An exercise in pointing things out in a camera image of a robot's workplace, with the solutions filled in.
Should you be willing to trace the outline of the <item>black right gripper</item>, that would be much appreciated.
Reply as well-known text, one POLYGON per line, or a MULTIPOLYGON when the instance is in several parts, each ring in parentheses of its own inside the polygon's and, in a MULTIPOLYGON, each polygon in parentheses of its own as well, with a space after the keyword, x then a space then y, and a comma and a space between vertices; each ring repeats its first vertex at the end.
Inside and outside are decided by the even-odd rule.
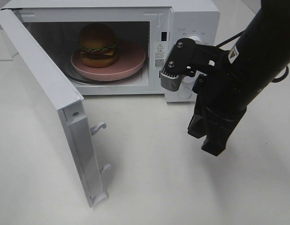
POLYGON ((218 106, 232 78, 225 72, 222 58, 226 51, 210 45, 196 44, 192 39, 181 38, 171 49, 163 69, 173 75, 196 77, 192 91, 197 94, 194 114, 188 134, 195 138, 206 137, 201 149, 214 156, 220 155, 227 141, 246 113, 228 113, 218 106))

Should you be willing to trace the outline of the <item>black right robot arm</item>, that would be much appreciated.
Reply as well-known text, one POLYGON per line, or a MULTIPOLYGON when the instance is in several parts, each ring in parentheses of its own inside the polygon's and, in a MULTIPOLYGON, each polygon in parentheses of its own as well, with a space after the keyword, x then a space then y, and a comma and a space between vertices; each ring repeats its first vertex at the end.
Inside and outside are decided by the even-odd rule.
POLYGON ((181 38, 160 72, 161 85, 178 91, 185 76, 196 77, 197 94, 188 134, 204 137, 202 150, 218 156, 247 106, 270 83, 282 81, 290 63, 290 0, 263 0, 234 46, 200 45, 181 38))

